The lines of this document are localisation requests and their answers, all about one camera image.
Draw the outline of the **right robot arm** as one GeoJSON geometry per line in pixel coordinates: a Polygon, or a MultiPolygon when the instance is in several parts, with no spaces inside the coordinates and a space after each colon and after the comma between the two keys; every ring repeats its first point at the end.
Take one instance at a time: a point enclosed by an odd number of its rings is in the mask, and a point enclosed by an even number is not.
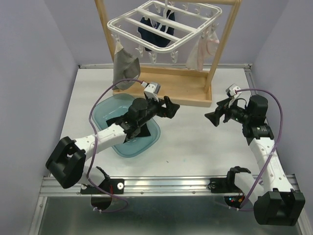
{"type": "Polygon", "coordinates": [[[266,124],[268,100],[252,95],[247,106],[238,106],[236,98],[227,98],[217,103],[214,112],[204,116],[214,126],[234,120],[242,125],[243,136],[252,151],[259,170],[260,180],[254,179],[247,168],[230,168],[226,177],[210,178],[208,188],[212,193],[242,192],[253,205],[254,217],[260,225],[294,226],[305,205],[303,193],[295,190],[283,171],[271,128],[266,124]]]}

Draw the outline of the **white pink underwear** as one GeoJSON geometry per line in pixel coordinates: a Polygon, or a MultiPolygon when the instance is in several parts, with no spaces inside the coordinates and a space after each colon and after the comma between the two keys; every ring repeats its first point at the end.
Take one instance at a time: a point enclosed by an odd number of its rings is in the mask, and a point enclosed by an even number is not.
{"type": "Polygon", "coordinates": [[[215,56],[219,44],[220,41],[215,29],[208,27],[201,33],[201,36],[192,48],[186,61],[186,68],[202,71],[205,60],[215,56]]]}

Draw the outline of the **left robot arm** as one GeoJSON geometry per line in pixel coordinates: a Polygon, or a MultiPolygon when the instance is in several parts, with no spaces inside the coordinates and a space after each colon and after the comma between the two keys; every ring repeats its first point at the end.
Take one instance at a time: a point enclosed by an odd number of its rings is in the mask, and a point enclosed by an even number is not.
{"type": "Polygon", "coordinates": [[[167,96],[158,101],[136,98],[128,111],[106,129],[74,140],[70,137],[60,139],[45,166],[64,189],[80,183],[103,193],[109,187],[108,174],[100,167],[86,166],[85,162],[94,162],[97,153],[134,139],[154,116],[173,118],[179,108],[180,105],[167,96]]]}

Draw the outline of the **black underwear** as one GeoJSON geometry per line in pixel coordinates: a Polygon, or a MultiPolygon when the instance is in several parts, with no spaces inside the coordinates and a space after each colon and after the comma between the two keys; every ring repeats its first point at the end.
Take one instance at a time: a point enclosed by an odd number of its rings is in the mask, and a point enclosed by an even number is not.
{"type": "Polygon", "coordinates": [[[124,143],[136,138],[136,137],[149,137],[151,133],[147,127],[147,123],[139,125],[136,121],[130,120],[125,116],[113,117],[106,120],[106,124],[111,126],[112,124],[120,125],[126,133],[124,143]]]}

